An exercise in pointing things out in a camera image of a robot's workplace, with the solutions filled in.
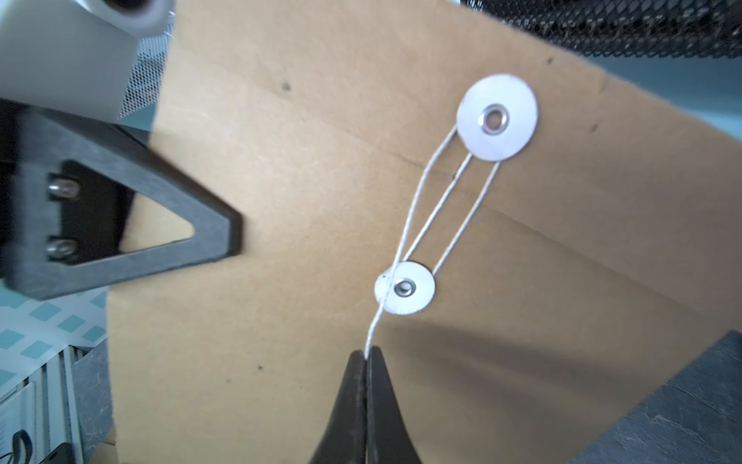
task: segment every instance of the white string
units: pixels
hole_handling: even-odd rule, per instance
[[[394,272],[397,270],[397,266],[399,265],[399,261],[402,257],[402,250],[404,250],[404,245],[407,242],[407,236],[410,234],[410,226],[412,226],[413,217],[415,216],[415,210],[417,209],[417,204],[420,201],[420,194],[422,193],[423,186],[425,185],[425,181],[430,176],[430,171],[433,170],[433,165],[436,164],[436,161],[441,157],[441,154],[443,154],[443,151],[448,147],[448,145],[451,143],[451,139],[453,139],[453,136],[456,134],[456,125],[453,126],[451,131],[448,133],[446,138],[443,140],[443,143],[436,149],[436,152],[433,153],[433,156],[430,158],[430,161],[427,162],[427,166],[425,166],[425,169],[422,172],[422,176],[420,176],[420,182],[418,182],[418,188],[415,191],[415,196],[413,197],[413,202],[410,205],[410,210],[407,213],[407,220],[404,223],[404,229],[402,229],[402,236],[399,239],[399,246],[397,246],[397,253],[394,255],[394,262],[392,262],[392,268],[390,269],[389,273],[389,287],[387,288],[387,291],[384,293],[384,296],[381,298],[381,302],[378,305],[378,310],[376,311],[376,314],[371,321],[371,325],[369,326],[369,332],[368,337],[366,337],[366,348],[364,349],[364,357],[368,359],[369,352],[371,351],[371,341],[373,340],[373,333],[376,331],[376,326],[378,325],[379,320],[381,319],[381,315],[384,313],[384,305],[387,303],[387,297],[389,296],[390,292],[392,291],[392,288],[394,287]]]
[[[482,187],[482,190],[479,192],[479,196],[476,198],[476,201],[474,202],[474,206],[471,207],[469,210],[469,214],[464,219],[464,222],[462,223],[461,227],[459,227],[459,230],[456,231],[456,235],[453,236],[453,240],[451,240],[451,243],[448,244],[448,247],[443,252],[443,256],[441,256],[441,259],[439,259],[438,263],[436,264],[436,267],[433,268],[433,275],[435,275],[439,269],[441,269],[441,266],[443,266],[443,262],[446,261],[446,258],[448,258],[448,255],[451,254],[451,250],[456,245],[456,242],[459,241],[459,237],[462,236],[464,233],[464,229],[469,225],[469,222],[471,222],[471,218],[474,216],[474,213],[479,208],[479,205],[482,204],[482,201],[484,201],[485,196],[487,196],[487,191],[490,188],[490,185],[492,185],[492,181],[495,178],[495,174],[497,174],[497,170],[500,168],[500,161],[495,163],[495,166],[493,166],[492,171],[490,171],[490,176],[487,177],[487,181],[485,182],[485,186]]]
[[[402,258],[402,261],[407,261],[410,259],[410,256],[413,255],[413,252],[415,251],[415,248],[420,244],[420,241],[422,240],[423,235],[425,235],[425,232],[430,228],[430,224],[433,223],[433,219],[436,218],[438,213],[441,211],[441,208],[443,208],[443,203],[446,203],[446,200],[448,199],[448,195],[451,194],[453,191],[453,188],[456,187],[456,184],[459,183],[459,179],[461,178],[462,174],[464,174],[464,170],[467,166],[469,166],[469,162],[471,161],[473,155],[471,152],[466,156],[466,159],[462,161],[462,164],[459,166],[459,170],[456,171],[456,174],[453,176],[453,179],[451,179],[451,183],[448,184],[448,188],[445,192],[443,192],[443,195],[441,196],[441,199],[438,200],[438,204],[433,209],[433,212],[430,213],[430,216],[427,217],[427,220],[425,221],[425,225],[423,225],[422,229],[420,229],[420,233],[418,233],[418,236],[415,237],[415,241],[413,241],[413,244],[410,245],[410,249],[407,250],[407,253],[404,255],[404,258]]]

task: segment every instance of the brown envelope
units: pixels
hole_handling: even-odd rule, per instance
[[[422,167],[495,73],[532,87],[536,133],[433,303],[375,338],[423,462],[563,463],[742,327],[725,134],[442,0],[181,0],[151,146],[244,214],[245,249],[111,290],[122,463],[308,461]],[[413,233],[465,155],[436,165]],[[414,261],[436,263],[489,169]],[[125,246],[187,231],[140,200]]]

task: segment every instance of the screw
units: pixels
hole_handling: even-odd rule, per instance
[[[62,200],[74,200],[80,194],[80,184],[71,179],[58,177],[49,183],[49,193]]]
[[[52,259],[65,259],[77,252],[77,242],[69,238],[54,238],[47,244],[47,255]]]

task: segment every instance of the black triangular bracket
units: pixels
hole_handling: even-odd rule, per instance
[[[216,261],[240,251],[242,217],[237,211],[112,125],[32,109],[19,118],[17,147],[11,189],[12,232],[3,254],[6,284],[13,290],[49,299]],[[73,204],[50,196],[50,180],[70,164],[84,166],[83,171],[87,169],[93,176],[100,174],[158,202],[190,222],[194,235],[89,261],[53,256],[50,242],[62,236],[70,221],[65,218],[65,204]],[[82,180],[79,201],[75,207],[100,203],[95,189],[86,189]],[[79,214],[75,220],[84,222]],[[108,226],[88,221],[73,229],[89,228],[94,233],[97,227]],[[85,251],[85,246],[84,241],[79,242],[80,250]]]

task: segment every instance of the metal grommet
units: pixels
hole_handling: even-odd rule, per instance
[[[384,310],[392,314],[413,314],[425,308],[436,294],[436,279],[422,264],[402,261],[394,276],[387,269],[377,279],[373,288],[376,301],[381,303],[386,295]],[[390,279],[394,282],[390,289]]]
[[[508,128],[510,114],[505,106],[495,103],[486,107],[477,121],[485,134],[497,135]]]
[[[394,284],[394,293],[401,296],[402,298],[407,298],[408,296],[412,295],[415,290],[417,290],[415,281],[412,281],[409,278],[398,279],[397,282]]]

